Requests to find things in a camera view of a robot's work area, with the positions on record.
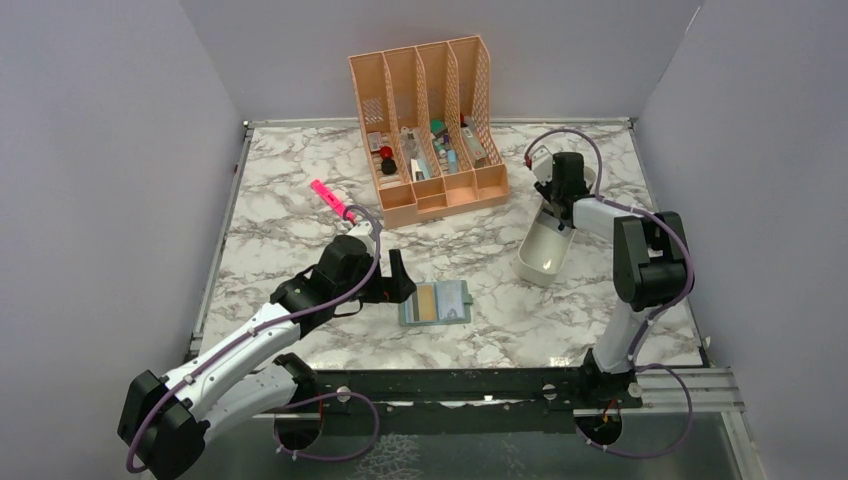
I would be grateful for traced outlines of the gold credit card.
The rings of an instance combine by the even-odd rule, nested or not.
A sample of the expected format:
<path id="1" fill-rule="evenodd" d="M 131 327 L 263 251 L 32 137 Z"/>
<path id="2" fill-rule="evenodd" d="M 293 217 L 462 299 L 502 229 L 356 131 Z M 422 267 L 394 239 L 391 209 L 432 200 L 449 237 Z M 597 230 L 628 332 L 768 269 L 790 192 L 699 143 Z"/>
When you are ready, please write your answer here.
<path id="1" fill-rule="evenodd" d="M 411 311 L 414 323 L 431 323 L 438 320 L 436 291 L 433 284 L 417 286 Z"/>

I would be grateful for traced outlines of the green card holder wallet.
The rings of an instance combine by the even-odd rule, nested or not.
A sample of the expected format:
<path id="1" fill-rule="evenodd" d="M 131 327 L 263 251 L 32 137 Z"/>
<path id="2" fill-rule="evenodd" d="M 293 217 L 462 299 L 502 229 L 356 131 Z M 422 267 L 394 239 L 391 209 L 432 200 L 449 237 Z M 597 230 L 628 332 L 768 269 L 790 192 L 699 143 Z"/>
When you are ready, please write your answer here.
<path id="1" fill-rule="evenodd" d="M 423 282 L 398 307 L 402 327 L 467 324 L 472 321 L 473 298 L 464 280 Z"/>

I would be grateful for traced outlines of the silver VIP credit card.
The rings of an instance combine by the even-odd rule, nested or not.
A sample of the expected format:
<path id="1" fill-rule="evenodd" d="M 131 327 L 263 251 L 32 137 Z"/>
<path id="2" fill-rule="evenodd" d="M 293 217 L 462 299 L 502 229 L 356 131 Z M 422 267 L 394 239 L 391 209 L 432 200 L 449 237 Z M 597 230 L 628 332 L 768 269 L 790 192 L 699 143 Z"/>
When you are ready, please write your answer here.
<path id="1" fill-rule="evenodd" d="M 441 282 L 436 287 L 436 302 L 440 320 L 454 320 L 465 317 L 463 283 L 461 281 Z"/>

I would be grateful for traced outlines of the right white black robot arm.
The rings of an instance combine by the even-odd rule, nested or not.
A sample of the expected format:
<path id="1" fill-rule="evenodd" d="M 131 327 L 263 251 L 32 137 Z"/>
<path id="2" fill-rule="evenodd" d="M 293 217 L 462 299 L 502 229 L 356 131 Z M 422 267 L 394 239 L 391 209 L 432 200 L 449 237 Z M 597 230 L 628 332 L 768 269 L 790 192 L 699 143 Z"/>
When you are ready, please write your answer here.
<path id="1" fill-rule="evenodd" d="M 525 164 L 559 229 L 590 232 L 612 247 L 618 302 L 576 383 L 579 398 L 600 407 L 616 395 L 615 379 L 635 372 L 634 360 L 655 320 L 694 286 L 683 221 L 673 211 L 653 213 L 591 194 L 580 153 L 528 155 Z"/>

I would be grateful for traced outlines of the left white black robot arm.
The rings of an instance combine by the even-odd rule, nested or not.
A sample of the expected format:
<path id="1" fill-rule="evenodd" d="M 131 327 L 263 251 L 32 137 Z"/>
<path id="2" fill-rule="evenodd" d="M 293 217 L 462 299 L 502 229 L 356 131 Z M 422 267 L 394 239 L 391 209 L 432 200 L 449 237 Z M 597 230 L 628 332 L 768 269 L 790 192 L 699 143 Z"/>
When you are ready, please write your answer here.
<path id="1" fill-rule="evenodd" d="M 338 235 L 319 261 L 282 282 L 268 302 L 206 353 L 163 375 L 150 370 L 130 384 L 118 436 L 126 468 L 176 479 L 218 435 L 269 409 L 320 413 L 330 393 L 288 347 L 337 317 L 349 301 L 401 304 L 416 290 L 398 249 L 390 276 L 380 268 L 376 234 Z"/>

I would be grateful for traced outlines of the white oblong plastic tray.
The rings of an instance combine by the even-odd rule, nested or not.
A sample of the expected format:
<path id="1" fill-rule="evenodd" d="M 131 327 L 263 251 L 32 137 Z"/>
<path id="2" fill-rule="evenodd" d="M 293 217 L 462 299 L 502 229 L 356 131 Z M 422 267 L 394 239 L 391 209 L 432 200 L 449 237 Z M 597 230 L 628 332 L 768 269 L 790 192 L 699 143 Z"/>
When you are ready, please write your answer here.
<path id="1" fill-rule="evenodd" d="M 514 272 L 535 285 L 552 285 L 565 265 L 574 235 L 573 228 L 560 226 L 550 204 L 542 200 L 512 262 Z"/>

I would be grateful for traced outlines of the pink highlighter marker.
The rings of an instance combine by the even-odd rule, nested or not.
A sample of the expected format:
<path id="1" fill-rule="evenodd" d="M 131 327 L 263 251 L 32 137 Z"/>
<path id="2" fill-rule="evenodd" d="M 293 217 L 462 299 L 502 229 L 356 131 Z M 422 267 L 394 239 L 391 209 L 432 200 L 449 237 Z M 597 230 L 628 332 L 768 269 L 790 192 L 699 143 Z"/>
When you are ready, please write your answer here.
<path id="1" fill-rule="evenodd" d="M 354 214 L 346 210 L 346 205 L 321 180 L 313 180 L 310 187 L 340 218 L 356 223 Z"/>

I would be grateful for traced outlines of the grey red stapler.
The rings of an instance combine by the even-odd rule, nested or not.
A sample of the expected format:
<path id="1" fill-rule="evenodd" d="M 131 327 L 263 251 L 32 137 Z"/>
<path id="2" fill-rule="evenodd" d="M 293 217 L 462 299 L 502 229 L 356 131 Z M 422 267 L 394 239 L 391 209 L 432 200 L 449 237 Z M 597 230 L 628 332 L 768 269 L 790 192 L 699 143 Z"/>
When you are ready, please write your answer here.
<path id="1" fill-rule="evenodd" d="M 488 153 L 481 143 L 474 120 L 461 114 L 460 127 L 466 148 L 473 161 L 473 166 L 475 168 L 485 167 L 488 160 Z"/>

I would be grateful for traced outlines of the black round stamp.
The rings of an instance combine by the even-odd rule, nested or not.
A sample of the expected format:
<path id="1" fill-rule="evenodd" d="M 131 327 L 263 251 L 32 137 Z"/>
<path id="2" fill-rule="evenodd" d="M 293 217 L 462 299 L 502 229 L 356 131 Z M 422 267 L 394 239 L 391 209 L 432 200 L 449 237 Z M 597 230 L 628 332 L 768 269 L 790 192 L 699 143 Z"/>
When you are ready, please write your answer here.
<path id="1" fill-rule="evenodd" d="M 397 173 L 397 164 L 391 157 L 383 158 L 380 163 L 380 170 L 383 175 L 391 176 Z"/>

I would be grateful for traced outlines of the green eraser block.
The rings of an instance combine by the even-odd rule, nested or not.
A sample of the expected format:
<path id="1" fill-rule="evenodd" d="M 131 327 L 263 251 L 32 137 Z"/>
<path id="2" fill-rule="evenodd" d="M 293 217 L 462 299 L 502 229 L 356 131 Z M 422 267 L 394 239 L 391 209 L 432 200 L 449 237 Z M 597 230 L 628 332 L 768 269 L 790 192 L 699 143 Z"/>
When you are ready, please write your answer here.
<path id="1" fill-rule="evenodd" d="M 430 132 L 436 136 L 441 137 L 448 131 L 446 124 L 443 120 L 440 119 L 432 119 L 430 121 Z"/>

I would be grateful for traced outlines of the orange plastic desk organizer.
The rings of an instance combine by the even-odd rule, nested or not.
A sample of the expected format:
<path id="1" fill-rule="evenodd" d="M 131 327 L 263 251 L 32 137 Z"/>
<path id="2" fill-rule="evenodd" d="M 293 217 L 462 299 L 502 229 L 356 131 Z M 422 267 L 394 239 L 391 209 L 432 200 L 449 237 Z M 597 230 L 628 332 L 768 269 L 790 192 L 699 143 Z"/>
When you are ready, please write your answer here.
<path id="1" fill-rule="evenodd" d="M 384 224 L 398 228 L 504 204 L 507 168 L 491 132 L 491 58 L 479 36 L 349 57 L 349 68 L 370 168 Z M 488 153 L 475 168 L 460 127 L 472 118 Z M 430 132 L 432 119 L 448 131 Z M 379 150 L 397 164 L 383 175 Z M 431 178 L 413 181 L 412 158 L 427 161 Z"/>

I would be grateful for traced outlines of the black metal base rail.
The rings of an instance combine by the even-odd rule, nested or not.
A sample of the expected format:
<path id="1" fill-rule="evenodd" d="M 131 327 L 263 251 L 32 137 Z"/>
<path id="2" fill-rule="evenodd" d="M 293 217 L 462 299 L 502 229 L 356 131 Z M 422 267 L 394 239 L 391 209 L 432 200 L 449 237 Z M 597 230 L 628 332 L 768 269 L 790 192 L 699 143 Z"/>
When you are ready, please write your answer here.
<path id="1" fill-rule="evenodd" d="M 324 400 L 268 410 L 286 439 L 575 430 L 575 420 L 639 408 L 634 372 L 578 367 L 317 370 L 303 393 Z"/>

